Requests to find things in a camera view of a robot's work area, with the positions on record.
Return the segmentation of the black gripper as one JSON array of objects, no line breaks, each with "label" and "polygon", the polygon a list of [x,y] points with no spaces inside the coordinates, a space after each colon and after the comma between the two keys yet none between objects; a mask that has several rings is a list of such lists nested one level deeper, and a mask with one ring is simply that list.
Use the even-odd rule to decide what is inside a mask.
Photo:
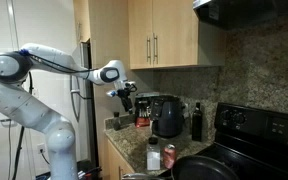
[{"label": "black gripper", "polygon": [[126,112],[133,112],[133,104],[130,95],[137,91],[134,81],[116,82],[115,88],[107,92],[109,97],[118,97]]}]

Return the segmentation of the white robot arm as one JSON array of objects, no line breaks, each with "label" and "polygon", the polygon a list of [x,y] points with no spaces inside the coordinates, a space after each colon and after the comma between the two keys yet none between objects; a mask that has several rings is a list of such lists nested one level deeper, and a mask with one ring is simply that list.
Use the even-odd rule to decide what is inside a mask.
[{"label": "white robot arm", "polygon": [[45,135],[51,180],[78,180],[71,121],[22,87],[28,73],[35,69],[79,77],[96,85],[112,83],[115,88],[107,95],[119,97],[128,113],[132,111],[130,94],[136,90],[135,83],[128,80],[119,60],[111,60],[99,69],[87,69],[71,55],[35,43],[27,43],[18,51],[0,53],[0,113]]}]

